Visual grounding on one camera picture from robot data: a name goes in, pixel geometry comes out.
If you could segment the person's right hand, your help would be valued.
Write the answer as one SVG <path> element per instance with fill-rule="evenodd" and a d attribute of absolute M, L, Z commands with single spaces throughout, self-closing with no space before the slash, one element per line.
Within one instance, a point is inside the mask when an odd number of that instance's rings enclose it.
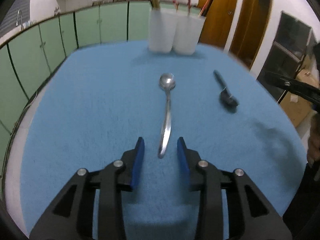
<path fill-rule="evenodd" d="M 319 113 L 311 119 L 310 137 L 308 139 L 307 161 L 310 166 L 319 160 L 320 133 L 319 133 Z"/>

